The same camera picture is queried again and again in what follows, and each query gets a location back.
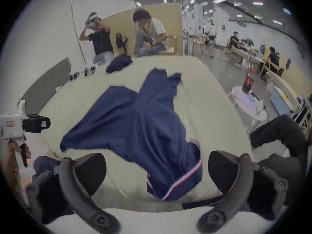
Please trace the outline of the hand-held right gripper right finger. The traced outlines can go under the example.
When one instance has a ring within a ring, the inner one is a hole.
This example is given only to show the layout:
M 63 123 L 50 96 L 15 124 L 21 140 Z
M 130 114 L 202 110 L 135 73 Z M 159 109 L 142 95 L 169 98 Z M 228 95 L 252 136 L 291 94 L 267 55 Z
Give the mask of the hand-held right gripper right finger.
M 212 151 L 208 172 L 223 199 L 204 213 L 197 222 L 201 233 L 216 233 L 247 204 L 252 213 L 276 220 L 283 208 L 288 190 L 286 179 L 271 168 L 252 162 L 249 154 L 235 156 Z

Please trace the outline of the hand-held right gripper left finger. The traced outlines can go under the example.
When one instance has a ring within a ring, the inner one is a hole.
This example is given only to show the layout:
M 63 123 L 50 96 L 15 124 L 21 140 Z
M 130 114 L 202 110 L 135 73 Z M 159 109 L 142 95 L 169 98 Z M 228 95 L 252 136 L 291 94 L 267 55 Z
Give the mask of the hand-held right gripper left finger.
M 103 183 L 107 166 L 101 153 L 90 153 L 61 161 L 46 156 L 34 162 L 35 175 L 26 187 L 31 213 L 42 224 L 76 213 L 102 234 L 120 232 L 119 221 L 100 209 L 92 196 Z

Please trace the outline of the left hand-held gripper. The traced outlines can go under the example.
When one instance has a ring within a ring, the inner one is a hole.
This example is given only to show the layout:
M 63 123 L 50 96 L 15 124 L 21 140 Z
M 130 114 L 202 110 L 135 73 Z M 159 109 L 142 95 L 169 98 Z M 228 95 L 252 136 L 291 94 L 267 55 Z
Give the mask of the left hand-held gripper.
M 21 148 L 21 152 L 14 153 L 20 177 L 27 178 L 35 175 L 33 165 L 27 163 L 25 132 L 41 133 L 51 126 L 50 119 L 38 114 L 26 115 L 26 102 L 21 100 L 17 113 L 1 115 L 0 126 L 1 138 L 13 141 Z

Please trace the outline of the person's left hand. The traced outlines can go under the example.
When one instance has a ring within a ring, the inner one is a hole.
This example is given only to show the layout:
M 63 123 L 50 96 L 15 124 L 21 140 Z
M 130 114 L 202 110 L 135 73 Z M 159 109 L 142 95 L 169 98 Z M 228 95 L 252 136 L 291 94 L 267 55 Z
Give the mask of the person's left hand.
M 25 148 L 26 159 L 31 158 L 31 152 L 29 151 L 28 146 L 24 143 L 22 145 Z M 18 171 L 18 163 L 16 160 L 16 152 L 21 153 L 21 147 L 14 141 L 10 140 L 6 145 L 6 150 L 4 152 L 4 159 L 1 163 L 2 174 L 6 182 L 13 183 L 16 180 L 16 169 Z M 33 176 L 36 172 L 31 164 L 26 164 L 26 169 L 22 169 L 21 178 L 27 178 Z

